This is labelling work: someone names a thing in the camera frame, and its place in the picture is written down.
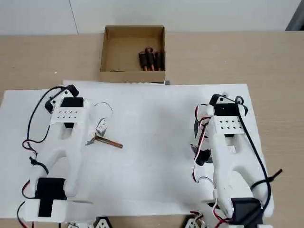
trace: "table surface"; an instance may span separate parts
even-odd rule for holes
[[[41,89],[63,79],[100,81],[103,35],[0,37],[0,99],[7,89]],[[272,183],[274,227],[302,226],[304,33],[167,33],[171,84],[247,83]],[[114,228],[179,228],[184,216],[110,217]],[[19,227],[0,219],[0,227]],[[57,227],[38,224],[36,227]]]

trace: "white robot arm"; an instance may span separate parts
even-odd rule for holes
[[[243,98],[239,96],[231,100],[227,96],[215,94],[210,103],[205,105],[203,115],[208,117],[209,122],[203,131],[208,132],[210,149],[199,149],[196,163],[203,165],[212,158],[216,206],[227,218],[217,218],[221,221],[220,224],[225,223],[228,227],[271,227],[262,225],[263,216],[270,217],[274,210],[270,179],[262,153],[255,148],[246,128],[248,124],[245,116],[248,110],[243,102]],[[233,172],[239,173],[251,187],[252,197],[235,197],[231,187]],[[217,221],[214,219],[216,215],[213,216],[215,210],[213,213],[211,207],[202,210],[205,221],[209,220],[212,224],[214,220]]]
[[[35,197],[25,202],[26,221],[60,223],[96,219],[91,202],[68,199],[77,193],[92,108],[88,100],[77,95],[76,88],[68,85],[45,104],[51,120],[43,149],[35,159],[38,165],[32,167],[30,190]],[[48,170],[62,157],[68,158],[68,178],[47,178]]]

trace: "copper pipe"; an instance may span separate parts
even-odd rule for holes
[[[96,139],[97,141],[100,141],[100,142],[102,142],[102,143],[106,143],[106,144],[109,144],[109,145],[118,147],[118,148],[120,148],[120,149],[123,147],[123,145],[120,144],[120,143],[114,142],[114,141],[109,140],[109,139],[106,139],[106,138],[104,138],[104,137],[100,137],[100,136],[98,136],[98,135],[95,136],[95,139]]]

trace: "open cardboard box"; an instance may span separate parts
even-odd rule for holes
[[[163,71],[143,71],[138,54],[146,47],[163,53]],[[106,26],[101,56],[103,82],[165,81],[164,26]]]

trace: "black cable tie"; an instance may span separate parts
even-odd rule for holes
[[[256,183],[254,183],[253,185],[251,185],[250,190],[252,191],[257,185],[262,184],[262,183],[271,183],[275,180],[275,178],[281,174],[281,172],[283,172],[282,169],[279,169],[279,171],[277,171],[274,175],[267,177],[264,180],[259,180]]]
[[[45,166],[45,164],[41,163],[41,162],[38,162],[36,159],[33,159],[32,157],[29,158],[30,159],[30,163],[34,166],[34,165],[40,165],[44,170],[45,172],[48,174],[48,169],[47,167]]]

